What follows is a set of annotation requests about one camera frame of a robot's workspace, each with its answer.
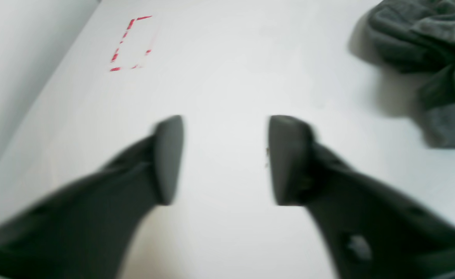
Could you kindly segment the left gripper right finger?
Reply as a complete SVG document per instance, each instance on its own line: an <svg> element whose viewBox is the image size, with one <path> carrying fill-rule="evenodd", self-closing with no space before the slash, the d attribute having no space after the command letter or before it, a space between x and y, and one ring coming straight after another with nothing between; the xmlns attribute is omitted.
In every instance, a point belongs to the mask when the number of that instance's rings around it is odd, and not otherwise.
<svg viewBox="0 0 455 279"><path fill-rule="evenodd" d="M341 279L455 279L455 226L354 170L309 124L271 116L268 150L276 203L307 209Z"/></svg>

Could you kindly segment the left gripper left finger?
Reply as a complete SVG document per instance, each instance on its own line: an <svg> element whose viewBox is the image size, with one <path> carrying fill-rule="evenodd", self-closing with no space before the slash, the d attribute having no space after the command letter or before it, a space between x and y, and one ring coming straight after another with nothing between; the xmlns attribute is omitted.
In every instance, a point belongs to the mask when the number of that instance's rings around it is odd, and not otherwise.
<svg viewBox="0 0 455 279"><path fill-rule="evenodd" d="M181 116L0 225L0 277L115 279L139 223L176 194Z"/></svg>

